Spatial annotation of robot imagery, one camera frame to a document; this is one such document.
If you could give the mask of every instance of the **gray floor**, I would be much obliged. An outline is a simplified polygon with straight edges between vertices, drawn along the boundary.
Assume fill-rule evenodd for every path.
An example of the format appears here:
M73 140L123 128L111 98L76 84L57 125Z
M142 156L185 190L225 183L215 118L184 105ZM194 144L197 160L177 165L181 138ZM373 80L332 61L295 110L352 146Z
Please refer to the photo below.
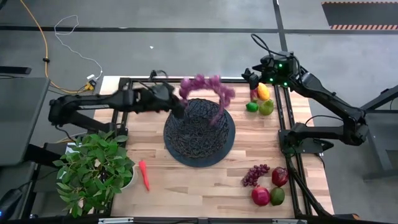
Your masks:
M320 1L279 0L286 29L328 29ZM271 0L36 0L28 6L43 26L76 14L82 26L256 28L275 29ZM65 21L74 25L75 21ZM33 26L19 1L9 1L0 11L0 25ZM51 79L77 89L90 74L98 74L93 63L80 59L62 47L53 32L49 43ZM280 49L277 34L262 34L270 48ZM148 75L152 69L170 75L196 73L239 77L246 67L265 54L249 34L220 33L88 33L62 37L66 44L102 66L104 75ZM396 35L287 35L287 46L300 63L314 73L329 90L354 106L361 106L386 88L398 83L395 60ZM30 77L43 77L44 45L38 32L0 31L0 65L29 66ZM49 92L46 101L58 97ZM313 115L330 114L317 102L310 102ZM42 108L32 143L41 145L64 138L47 121L49 107ZM337 121L315 118L315 124L336 125ZM82 130L73 126L71 133ZM326 176L335 213L357 213L365 220L398 222L397 179L363 182L364 174L378 170L368 144L350 147L336 142L325 153ZM54 215L62 203L54 194L42 194L35 206L40 215Z

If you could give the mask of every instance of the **black desk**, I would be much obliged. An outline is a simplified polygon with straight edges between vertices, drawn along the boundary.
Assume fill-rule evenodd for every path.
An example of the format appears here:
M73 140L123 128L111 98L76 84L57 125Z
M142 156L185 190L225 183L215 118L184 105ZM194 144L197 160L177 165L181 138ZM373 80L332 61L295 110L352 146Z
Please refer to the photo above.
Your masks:
M29 144L50 81L47 78L0 80L0 166L34 161L52 166L60 155Z

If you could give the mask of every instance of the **wooden table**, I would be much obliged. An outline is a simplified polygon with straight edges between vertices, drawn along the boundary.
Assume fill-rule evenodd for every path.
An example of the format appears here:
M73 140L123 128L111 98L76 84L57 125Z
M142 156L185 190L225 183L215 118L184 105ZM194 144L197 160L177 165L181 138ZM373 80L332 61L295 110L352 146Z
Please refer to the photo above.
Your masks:
M119 77L104 77L101 94L117 90ZM292 218L292 200L289 185L282 188L286 198L282 205L258 207L253 204L252 188L242 187L241 179L253 165L267 164L272 168L286 167L277 140L279 127L275 110L270 116L249 113L245 104L249 102L247 84L228 84L236 91L228 112L236 125L236 136L232 150L219 163L194 169L177 162L165 149L163 128L168 113L129 113L127 127L129 140L127 154L136 163L144 159L150 192L143 184L141 173L136 185L123 190L114 198L112 216L119 217L223 217L223 218ZM271 98L275 99L270 86ZM218 102L212 91L196 91L192 98L206 98ZM305 122L311 117L308 100L296 93L290 95L296 122ZM112 110L97 110L95 119L110 122ZM303 154L303 166L307 185L314 196L333 213L325 171L319 158ZM259 184L271 191L271 172L259 179ZM304 211L303 197L297 185L300 208Z

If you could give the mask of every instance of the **black wire basket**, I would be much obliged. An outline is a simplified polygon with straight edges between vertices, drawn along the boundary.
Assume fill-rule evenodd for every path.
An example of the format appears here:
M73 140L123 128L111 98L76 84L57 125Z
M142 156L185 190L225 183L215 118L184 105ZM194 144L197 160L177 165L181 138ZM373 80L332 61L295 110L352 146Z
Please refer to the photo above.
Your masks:
M183 119L171 113L164 126L164 141L171 155L187 166L208 167L221 161L231 150L235 124L231 115L205 99L188 101Z

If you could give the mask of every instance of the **green leaves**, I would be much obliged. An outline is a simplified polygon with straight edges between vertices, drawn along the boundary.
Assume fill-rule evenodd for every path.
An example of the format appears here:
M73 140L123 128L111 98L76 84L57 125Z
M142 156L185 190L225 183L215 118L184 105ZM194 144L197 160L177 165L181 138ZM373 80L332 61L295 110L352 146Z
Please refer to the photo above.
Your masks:
M53 161L52 162L55 166L62 166L63 165L63 162L61 161L61 160L59 160L59 161Z
M123 136L123 135L116 136L116 138L114 138L114 140L117 142L125 142L125 141L127 141L127 136Z
M57 192L67 203L74 217L89 212L92 208L104 210L115 194L132 178L133 161L127 150L121 147L127 136L116 136L114 132L99 132L79 138L75 152L54 161L59 167Z

